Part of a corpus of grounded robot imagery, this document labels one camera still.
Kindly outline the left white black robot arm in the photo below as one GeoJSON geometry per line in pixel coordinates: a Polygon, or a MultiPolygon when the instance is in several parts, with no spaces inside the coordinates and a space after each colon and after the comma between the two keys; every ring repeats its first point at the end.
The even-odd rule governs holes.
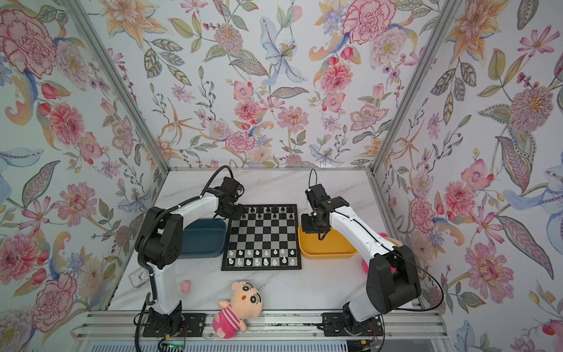
{"type": "Polygon", "coordinates": [[[180,256],[185,228],[212,214],[239,220],[244,206],[238,200],[243,193],[241,183],[225,177],[220,186],[207,186],[201,194],[171,208],[152,207],[146,212],[135,251],[138,264],[149,274],[151,296],[147,305],[158,314],[170,316],[182,309],[174,262],[180,256]]]}

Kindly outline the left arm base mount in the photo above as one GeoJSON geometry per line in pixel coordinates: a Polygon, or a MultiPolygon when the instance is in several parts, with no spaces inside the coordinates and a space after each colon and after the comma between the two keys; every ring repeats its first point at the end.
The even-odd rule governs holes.
{"type": "Polygon", "coordinates": [[[150,313],[143,329],[142,337],[202,337],[205,328],[204,313],[182,313],[181,315],[161,315],[150,313]]]}

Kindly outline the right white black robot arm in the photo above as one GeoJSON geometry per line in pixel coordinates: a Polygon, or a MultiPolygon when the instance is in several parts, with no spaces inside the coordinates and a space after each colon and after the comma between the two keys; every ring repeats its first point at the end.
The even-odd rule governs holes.
{"type": "Polygon", "coordinates": [[[301,216],[306,234],[323,240],[331,230],[343,235],[368,265],[365,293],[343,306],[351,324],[400,309],[418,299],[422,288],[413,251],[376,233],[342,197],[330,197],[320,184],[305,191],[312,208],[301,216]]]}

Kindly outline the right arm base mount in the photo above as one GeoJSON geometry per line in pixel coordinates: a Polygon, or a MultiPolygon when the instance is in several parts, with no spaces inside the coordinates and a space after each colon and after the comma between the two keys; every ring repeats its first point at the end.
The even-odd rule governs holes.
{"type": "Polygon", "coordinates": [[[372,317],[363,322],[355,321],[346,312],[324,312],[318,328],[325,337],[382,337],[384,325],[380,316],[372,317]]]}

